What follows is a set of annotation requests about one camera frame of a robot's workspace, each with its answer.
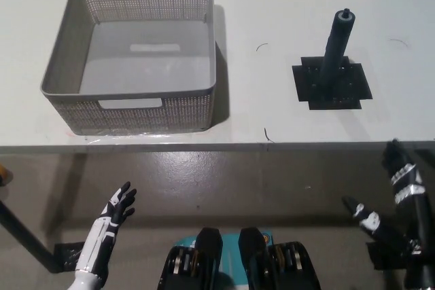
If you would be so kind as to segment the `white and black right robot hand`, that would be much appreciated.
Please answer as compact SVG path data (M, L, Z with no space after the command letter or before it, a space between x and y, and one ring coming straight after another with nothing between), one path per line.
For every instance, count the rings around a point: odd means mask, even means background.
M351 196L342 203L372 238L367 249L375 270L404 270L405 289L434 288L434 213L419 168L398 139L387 142L382 165L394 194L401 232Z

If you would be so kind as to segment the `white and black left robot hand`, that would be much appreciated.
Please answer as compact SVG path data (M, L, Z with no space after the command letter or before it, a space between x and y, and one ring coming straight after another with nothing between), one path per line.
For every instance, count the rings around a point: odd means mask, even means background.
M109 199L100 215L95 219L75 267L74 283L88 277L87 289L102 289L109 274L109 260L121 225L135 209L136 189L128 181Z

